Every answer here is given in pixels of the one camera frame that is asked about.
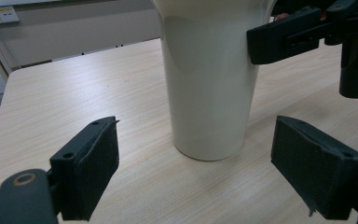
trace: gray wall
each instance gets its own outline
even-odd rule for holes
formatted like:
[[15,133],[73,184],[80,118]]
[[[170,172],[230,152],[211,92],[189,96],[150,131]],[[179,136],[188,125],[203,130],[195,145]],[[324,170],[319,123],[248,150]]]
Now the gray wall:
[[20,22],[0,24],[0,49],[16,66],[39,63],[159,37],[150,0],[16,6]]

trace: white cable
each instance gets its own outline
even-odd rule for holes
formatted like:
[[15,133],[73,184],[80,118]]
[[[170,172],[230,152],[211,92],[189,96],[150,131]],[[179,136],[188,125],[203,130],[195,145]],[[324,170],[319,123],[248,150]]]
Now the white cable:
[[18,68],[21,68],[19,62],[16,60],[16,57],[14,57],[14,55],[11,53],[10,49],[7,47],[7,44],[5,43],[4,39],[2,38],[1,33],[0,33],[0,41],[4,45],[5,49],[7,50],[8,54],[10,55],[10,57],[13,59],[14,63],[16,64],[16,66]]

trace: wooden table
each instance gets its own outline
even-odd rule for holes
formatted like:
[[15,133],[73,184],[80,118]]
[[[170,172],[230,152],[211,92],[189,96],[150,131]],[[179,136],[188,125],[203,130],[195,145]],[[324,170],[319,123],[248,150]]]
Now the wooden table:
[[120,165],[91,223],[355,223],[308,217],[270,163],[277,115],[358,150],[358,100],[338,94],[340,47],[264,65],[243,149],[195,161],[172,144],[159,40],[14,72],[0,110],[0,184],[48,159],[88,123],[117,116]]

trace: table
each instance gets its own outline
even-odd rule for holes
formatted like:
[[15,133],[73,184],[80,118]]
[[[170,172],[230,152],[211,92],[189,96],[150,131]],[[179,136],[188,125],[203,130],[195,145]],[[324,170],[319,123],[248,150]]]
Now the table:
[[21,69],[0,109],[0,184],[48,159],[88,123],[116,116],[120,165],[90,223],[355,223],[308,217],[270,163],[277,115],[358,150],[358,100],[338,94],[340,47],[260,67],[243,149],[195,161],[172,144],[158,39]]

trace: white cup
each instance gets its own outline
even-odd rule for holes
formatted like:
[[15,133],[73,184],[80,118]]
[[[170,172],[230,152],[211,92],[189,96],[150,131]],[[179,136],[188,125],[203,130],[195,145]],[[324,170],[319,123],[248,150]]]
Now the white cup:
[[269,21],[277,0],[153,0],[175,146],[218,161],[242,148],[258,66],[246,32]]

